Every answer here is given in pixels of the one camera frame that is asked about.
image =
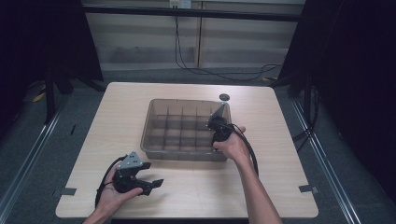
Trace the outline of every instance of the gray translucent bin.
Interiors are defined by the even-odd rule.
[[[207,121],[222,104],[213,101],[154,99],[150,102],[140,147],[149,159],[171,161],[226,161],[212,147]],[[222,116],[231,122],[230,107]]]

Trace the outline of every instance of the white wall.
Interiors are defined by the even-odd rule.
[[[194,1],[192,8],[299,15],[304,5],[297,0],[250,0],[254,4],[231,1],[236,0]],[[168,1],[83,0],[83,3],[169,7]],[[87,19],[103,70],[177,67],[174,17],[87,13]],[[178,18],[183,61],[188,67],[283,63],[295,26],[296,22],[283,21]]]

